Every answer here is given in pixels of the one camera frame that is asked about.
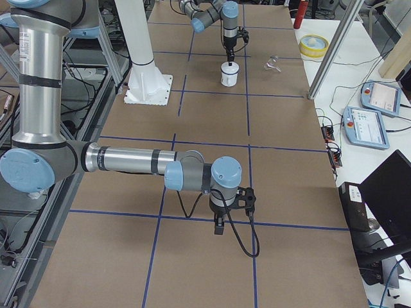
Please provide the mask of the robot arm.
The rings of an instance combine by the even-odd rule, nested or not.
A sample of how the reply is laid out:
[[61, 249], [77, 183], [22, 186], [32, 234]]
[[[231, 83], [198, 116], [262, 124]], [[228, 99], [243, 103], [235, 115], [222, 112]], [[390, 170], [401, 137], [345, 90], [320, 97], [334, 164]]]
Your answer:
[[191, 19], [195, 33], [201, 33], [216, 21], [222, 23], [222, 45], [229, 65], [235, 59], [234, 48], [238, 39], [238, 3], [235, 1], [179, 1], [181, 13]]
[[81, 172], [116, 171], [164, 177], [167, 189], [210, 198], [214, 232], [223, 233], [238, 206], [242, 168], [232, 157], [204, 162], [197, 151], [100, 146], [60, 133], [63, 41], [82, 26], [99, 25], [97, 1], [12, 1], [19, 27], [20, 124], [1, 157], [1, 175], [14, 189], [35, 193]]

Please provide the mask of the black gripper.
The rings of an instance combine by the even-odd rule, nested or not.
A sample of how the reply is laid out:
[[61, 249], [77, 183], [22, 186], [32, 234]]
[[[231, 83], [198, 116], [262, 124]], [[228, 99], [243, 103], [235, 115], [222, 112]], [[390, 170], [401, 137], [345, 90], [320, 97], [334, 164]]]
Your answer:
[[220, 207], [214, 203], [209, 204], [210, 209], [214, 213], [214, 235], [223, 235], [225, 228], [225, 215], [231, 211], [230, 207]]
[[235, 57], [235, 52], [234, 48], [236, 47], [237, 44], [237, 38], [236, 37], [223, 37], [223, 46], [225, 48], [225, 52], [227, 55], [227, 63], [228, 66], [232, 66], [234, 63], [234, 57]]

